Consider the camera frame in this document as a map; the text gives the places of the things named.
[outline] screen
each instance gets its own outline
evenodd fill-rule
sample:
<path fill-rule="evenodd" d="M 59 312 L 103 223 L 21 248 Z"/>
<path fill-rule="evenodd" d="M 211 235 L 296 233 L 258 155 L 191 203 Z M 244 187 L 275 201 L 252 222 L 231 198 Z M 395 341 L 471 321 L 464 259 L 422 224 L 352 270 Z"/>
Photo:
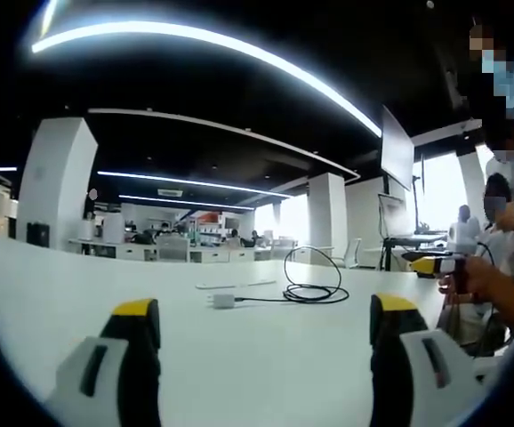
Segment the screen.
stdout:
<path fill-rule="evenodd" d="M 384 237 L 406 236 L 413 233 L 405 200 L 397 197 L 379 194 L 381 208 L 381 233 Z"/>
<path fill-rule="evenodd" d="M 383 108 L 381 169 L 411 191 L 414 172 L 414 144 L 391 113 Z"/>

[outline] black ceiling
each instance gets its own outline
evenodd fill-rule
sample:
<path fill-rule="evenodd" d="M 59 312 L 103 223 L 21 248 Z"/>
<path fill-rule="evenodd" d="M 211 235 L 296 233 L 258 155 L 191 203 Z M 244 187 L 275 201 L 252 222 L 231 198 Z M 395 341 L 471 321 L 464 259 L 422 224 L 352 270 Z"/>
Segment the black ceiling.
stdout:
<path fill-rule="evenodd" d="M 468 10 L 449 2 L 437 1 L 432 10 L 425 1 L 408 3 L 329 0 L 307 8 L 262 0 L 72 1 L 58 13 L 50 33 L 87 22 L 129 19 L 205 28 L 306 69 L 376 124 L 385 104 L 416 135 L 468 118 L 452 107 L 443 71 L 453 64 L 464 67 L 471 20 Z M 87 113 L 89 108 L 117 108 L 250 128 L 362 174 L 379 172 L 374 161 L 363 167 L 355 161 L 378 149 L 370 131 L 325 96 L 269 64 L 217 45 L 154 35 L 89 38 L 35 56 L 29 51 L 35 22 L 29 24 L 38 4 L 14 5 L 13 22 L 3 29 L 0 142 L 13 143 L 6 149 L 0 146 L 0 165 L 23 165 L 42 118 L 83 116 L 99 143 L 94 171 L 152 173 L 256 189 L 339 172 L 290 150 L 207 126 Z M 12 180 L 18 185 L 16 175 Z M 128 188 L 128 182 L 121 182 L 95 175 L 92 180 L 100 198 L 108 201 L 123 190 L 156 197 L 152 184 Z M 249 196 L 200 188 L 185 192 L 185 198 L 227 205 Z"/>

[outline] ceiling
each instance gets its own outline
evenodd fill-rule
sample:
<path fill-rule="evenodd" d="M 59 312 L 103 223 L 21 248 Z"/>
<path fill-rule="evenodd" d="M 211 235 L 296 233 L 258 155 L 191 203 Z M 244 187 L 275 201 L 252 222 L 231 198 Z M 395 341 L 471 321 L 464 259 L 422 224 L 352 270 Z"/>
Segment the ceiling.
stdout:
<path fill-rule="evenodd" d="M 252 194 L 100 177 L 99 170 L 264 190 L 323 172 L 352 177 L 250 136 L 159 117 L 89 114 L 92 108 L 152 110 L 250 129 L 358 170 L 364 179 L 380 173 L 373 155 L 380 141 L 353 116 L 240 52 L 175 36 L 126 34 L 34 55 L 29 46 L 39 30 L 39 3 L 15 4 L 0 39 L 0 165 L 20 167 L 10 174 L 17 188 L 40 121 L 65 116 L 85 117 L 99 143 L 90 186 L 102 201 L 117 201 L 118 194 L 158 197 L 160 188 L 183 189 L 184 200 L 224 205 Z M 466 67 L 470 11 L 450 2 L 437 1 L 431 10 L 424 1 L 328 0 L 307 10 L 263 0 L 72 0 L 57 12 L 50 34 L 130 19 L 205 28 L 258 45 L 335 88 L 377 125 L 386 105 L 412 136 L 469 118 L 454 107 L 445 71 Z M 3 141 L 13 143 L 4 149 Z"/>

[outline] monitor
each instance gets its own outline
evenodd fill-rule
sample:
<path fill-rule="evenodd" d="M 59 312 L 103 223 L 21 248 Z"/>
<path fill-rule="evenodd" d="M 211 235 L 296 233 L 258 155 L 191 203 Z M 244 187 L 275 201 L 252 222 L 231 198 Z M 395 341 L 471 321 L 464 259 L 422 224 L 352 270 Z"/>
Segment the monitor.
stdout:
<path fill-rule="evenodd" d="M 378 194 L 381 209 L 381 233 L 384 237 L 407 236 L 413 233 L 407 205 L 401 198 Z"/>
<path fill-rule="evenodd" d="M 414 173 L 414 144 L 399 122 L 383 107 L 381 130 L 381 169 L 411 191 Z"/>

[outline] window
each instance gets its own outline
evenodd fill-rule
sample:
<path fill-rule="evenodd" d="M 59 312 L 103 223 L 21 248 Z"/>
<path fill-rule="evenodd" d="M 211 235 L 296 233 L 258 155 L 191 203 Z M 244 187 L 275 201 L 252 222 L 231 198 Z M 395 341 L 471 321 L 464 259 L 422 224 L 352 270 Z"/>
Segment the window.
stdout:
<path fill-rule="evenodd" d="M 477 145 L 478 162 L 486 182 L 486 164 L 494 157 L 493 152 L 485 144 Z"/>
<path fill-rule="evenodd" d="M 260 236 L 265 230 L 275 230 L 276 228 L 273 205 L 259 206 L 255 209 L 255 231 Z"/>
<path fill-rule="evenodd" d="M 422 163 L 414 163 L 414 176 L 422 176 Z M 454 153 L 425 160 L 425 193 L 422 180 L 415 183 L 419 222 L 431 230 L 448 230 L 457 221 L 459 207 L 467 204 L 461 164 Z M 414 191 L 406 193 L 407 210 L 415 217 Z"/>
<path fill-rule="evenodd" d="M 299 245 L 309 242 L 309 197 L 306 194 L 281 202 L 279 236 L 298 240 Z"/>

